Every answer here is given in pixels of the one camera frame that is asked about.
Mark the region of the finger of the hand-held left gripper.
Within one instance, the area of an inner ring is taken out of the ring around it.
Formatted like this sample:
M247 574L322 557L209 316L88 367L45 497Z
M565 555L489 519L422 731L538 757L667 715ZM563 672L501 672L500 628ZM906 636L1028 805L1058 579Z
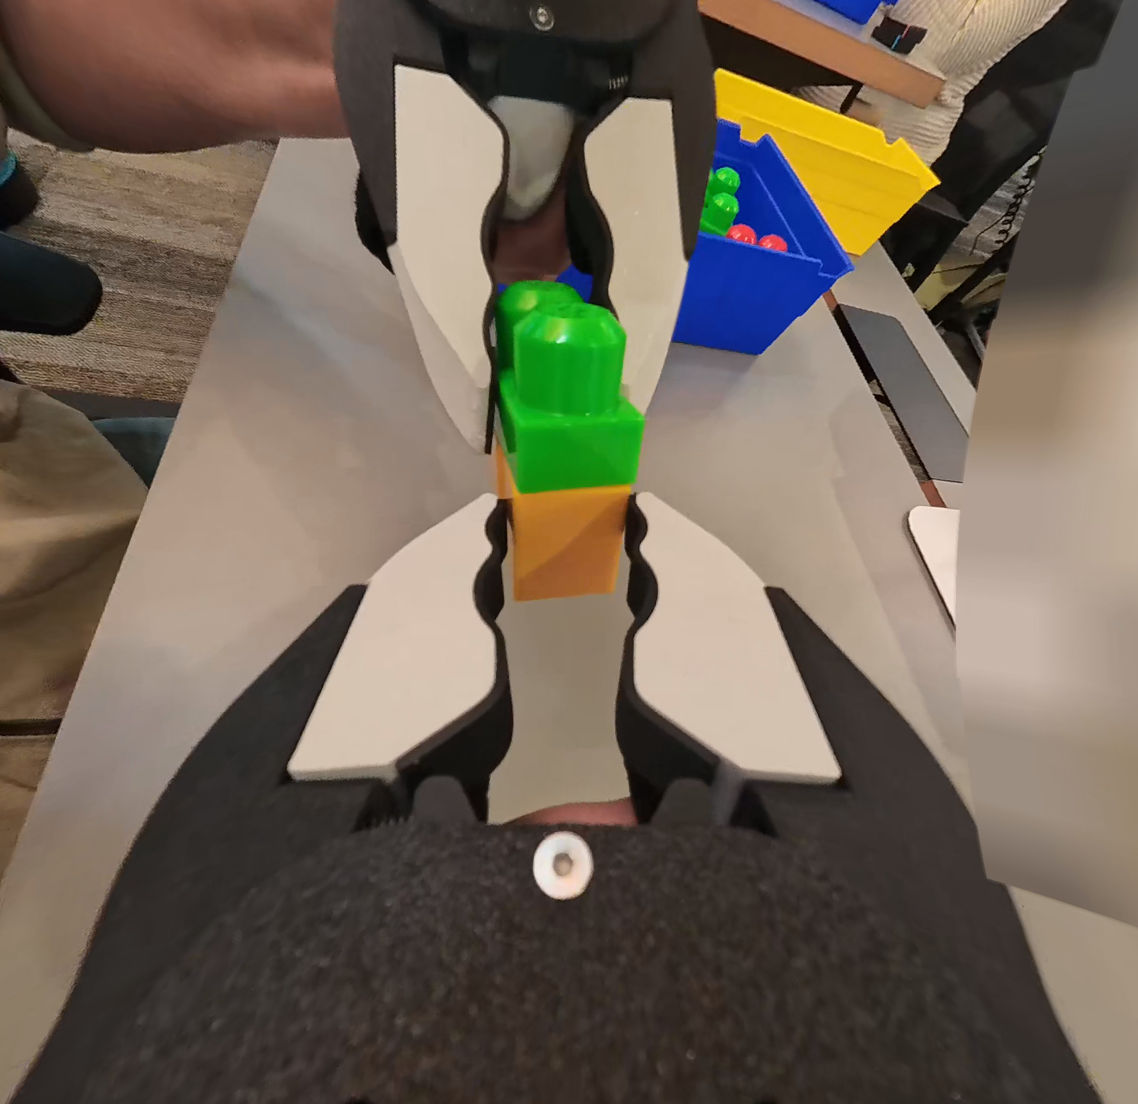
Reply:
M627 335L622 393L643 414L662 380L689 256L684 245L674 104L629 97L572 140L586 218L594 299Z
M390 250L424 369L476 452L489 433L486 250L507 142L500 123L446 73L395 68L396 240Z

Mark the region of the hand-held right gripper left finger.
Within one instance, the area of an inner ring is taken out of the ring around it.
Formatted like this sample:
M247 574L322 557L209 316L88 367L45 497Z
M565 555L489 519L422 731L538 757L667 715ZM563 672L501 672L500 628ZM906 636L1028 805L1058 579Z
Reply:
M482 781L503 762L505 519L505 502L481 495L367 581L290 758L293 781Z

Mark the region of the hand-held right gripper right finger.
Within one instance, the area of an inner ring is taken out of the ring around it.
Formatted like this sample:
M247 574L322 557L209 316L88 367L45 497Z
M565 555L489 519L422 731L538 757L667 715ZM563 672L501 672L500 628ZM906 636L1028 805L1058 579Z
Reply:
M620 755L641 781L834 786L842 772L760 576L648 491L625 529Z

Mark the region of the yellow toy block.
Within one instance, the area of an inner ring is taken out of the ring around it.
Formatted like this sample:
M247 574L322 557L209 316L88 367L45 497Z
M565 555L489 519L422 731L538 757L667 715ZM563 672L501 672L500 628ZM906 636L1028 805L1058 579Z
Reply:
M500 447L498 497L507 504L517 602L600 597L617 588L632 486L524 493Z

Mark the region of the green double toy block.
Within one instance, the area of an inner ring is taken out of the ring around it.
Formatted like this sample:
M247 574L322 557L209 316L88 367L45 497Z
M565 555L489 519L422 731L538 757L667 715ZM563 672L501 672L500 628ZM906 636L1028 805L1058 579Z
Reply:
M495 309L498 438L524 495L636 483L646 419L622 393L627 335L569 285L507 287Z

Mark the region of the person's left forearm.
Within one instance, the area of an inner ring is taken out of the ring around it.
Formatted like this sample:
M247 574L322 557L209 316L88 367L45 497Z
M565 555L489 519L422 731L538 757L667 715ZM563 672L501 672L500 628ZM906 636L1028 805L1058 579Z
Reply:
M2 123L71 152L343 140L336 0L2 0Z

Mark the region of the pile of colourful toy blocks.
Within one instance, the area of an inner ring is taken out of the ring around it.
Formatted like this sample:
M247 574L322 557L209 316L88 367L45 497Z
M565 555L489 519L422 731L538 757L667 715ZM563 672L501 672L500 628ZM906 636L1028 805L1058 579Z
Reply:
M761 247L777 254L787 254L789 243L777 233L756 235L746 223L739 223L741 204L737 199L742 178L732 166L713 168L708 176L699 231L734 243Z

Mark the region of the yellow plastic bin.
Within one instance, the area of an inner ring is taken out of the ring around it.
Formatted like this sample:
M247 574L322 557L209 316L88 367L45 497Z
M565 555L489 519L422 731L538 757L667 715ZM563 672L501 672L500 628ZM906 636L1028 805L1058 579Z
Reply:
M718 70L718 116L741 138L775 142L844 252L861 257L939 188L940 180L903 140L785 92Z

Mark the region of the white document stand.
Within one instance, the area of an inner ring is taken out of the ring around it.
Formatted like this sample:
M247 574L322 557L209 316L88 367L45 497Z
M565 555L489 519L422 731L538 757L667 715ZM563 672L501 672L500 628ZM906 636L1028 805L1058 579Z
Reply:
M956 626L959 510L920 505L908 514L908 535L928 581Z

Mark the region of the wooden shelf board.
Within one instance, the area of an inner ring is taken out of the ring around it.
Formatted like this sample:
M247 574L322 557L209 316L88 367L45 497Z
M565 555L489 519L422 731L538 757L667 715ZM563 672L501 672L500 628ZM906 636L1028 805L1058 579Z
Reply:
M930 106L946 80L815 0L698 0L717 70L782 92L872 88Z

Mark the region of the black inset table panel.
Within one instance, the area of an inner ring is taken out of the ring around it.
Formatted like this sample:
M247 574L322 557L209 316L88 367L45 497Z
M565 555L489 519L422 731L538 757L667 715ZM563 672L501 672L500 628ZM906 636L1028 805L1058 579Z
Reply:
M844 304L835 307L835 316L928 476L963 485L970 436L903 324L892 316Z

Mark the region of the person's dark shoe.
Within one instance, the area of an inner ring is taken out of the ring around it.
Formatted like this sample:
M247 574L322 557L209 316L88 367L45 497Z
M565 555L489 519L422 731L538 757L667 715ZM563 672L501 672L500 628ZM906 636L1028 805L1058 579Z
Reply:
M93 321L102 300L87 264L2 235L2 331L68 338Z

